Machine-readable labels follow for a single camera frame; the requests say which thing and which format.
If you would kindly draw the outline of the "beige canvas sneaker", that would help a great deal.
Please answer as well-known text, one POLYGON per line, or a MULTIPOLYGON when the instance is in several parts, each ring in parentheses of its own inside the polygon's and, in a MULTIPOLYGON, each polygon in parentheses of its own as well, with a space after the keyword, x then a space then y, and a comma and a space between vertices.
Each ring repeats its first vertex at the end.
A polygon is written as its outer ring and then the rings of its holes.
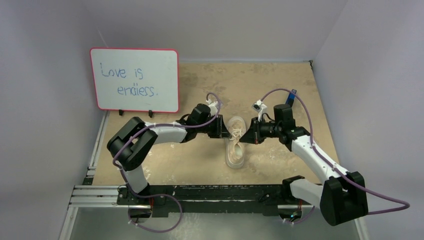
MULTIPOLYGON (((240 116, 234 116, 226 123, 227 130, 231 133, 233 128, 244 128, 244 133, 247 130, 246 123, 240 116)), ((240 169, 244 165, 245 146, 239 141, 225 139, 226 149, 226 164, 232 169, 240 169)))

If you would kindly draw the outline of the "white shoelace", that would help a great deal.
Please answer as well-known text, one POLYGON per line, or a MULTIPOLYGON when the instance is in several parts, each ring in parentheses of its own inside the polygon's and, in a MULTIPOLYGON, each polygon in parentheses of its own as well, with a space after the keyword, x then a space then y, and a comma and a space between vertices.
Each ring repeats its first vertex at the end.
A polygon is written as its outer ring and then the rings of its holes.
POLYGON ((230 141, 239 141, 240 138, 243 136, 244 134, 244 128, 239 127, 239 128, 233 128, 231 130, 231 137, 230 137, 230 141))

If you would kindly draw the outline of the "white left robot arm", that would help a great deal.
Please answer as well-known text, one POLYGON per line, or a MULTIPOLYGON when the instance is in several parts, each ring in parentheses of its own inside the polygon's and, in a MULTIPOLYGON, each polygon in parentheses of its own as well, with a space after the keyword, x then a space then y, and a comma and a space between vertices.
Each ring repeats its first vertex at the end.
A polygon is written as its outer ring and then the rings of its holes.
POLYGON ((154 145, 164 143, 187 143, 198 134, 212 139, 228 139, 230 132, 215 103, 199 103, 191 113, 170 123, 152 123, 140 117, 132 117, 107 143, 113 157, 112 163, 130 188, 129 197, 138 205, 149 199, 149 183, 142 163, 154 145))

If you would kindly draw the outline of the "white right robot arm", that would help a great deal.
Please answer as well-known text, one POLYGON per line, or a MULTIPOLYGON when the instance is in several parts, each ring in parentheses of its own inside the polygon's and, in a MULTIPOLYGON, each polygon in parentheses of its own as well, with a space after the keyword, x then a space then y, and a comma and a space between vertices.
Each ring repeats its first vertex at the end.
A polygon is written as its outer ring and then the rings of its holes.
POLYGON ((258 145, 267 138, 277 138, 303 160, 320 181, 317 185, 300 175, 284 179, 280 191, 282 200, 292 204, 299 199, 312 204, 331 226, 366 216, 369 208, 363 176, 348 171, 326 153, 321 153, 312 133, 296 125, 290 105, 275 105, 273 112, 274 120, 271 121, 261 116, 252 118, 239 141, 258 145))

